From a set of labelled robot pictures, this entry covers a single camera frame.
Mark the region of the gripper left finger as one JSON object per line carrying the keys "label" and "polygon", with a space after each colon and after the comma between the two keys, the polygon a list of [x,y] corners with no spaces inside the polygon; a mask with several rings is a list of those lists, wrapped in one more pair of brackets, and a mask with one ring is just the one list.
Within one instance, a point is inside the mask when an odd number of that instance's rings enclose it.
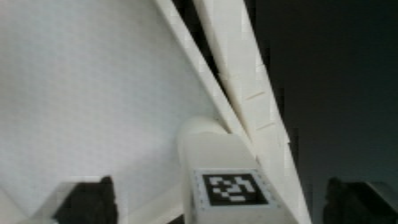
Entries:
{"label": "gripper left finger", "polygon": [[24,224],[117,224],[118,211],[111,177],[63,182]]}

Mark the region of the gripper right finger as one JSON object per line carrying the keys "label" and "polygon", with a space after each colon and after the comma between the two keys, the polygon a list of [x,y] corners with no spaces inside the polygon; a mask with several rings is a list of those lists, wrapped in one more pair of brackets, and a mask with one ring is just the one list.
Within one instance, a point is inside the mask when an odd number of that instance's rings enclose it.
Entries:
{"label": "gripper right finger", "polygon": [[323,224],[398,224],[398,191],[385,182],[328,179]]}

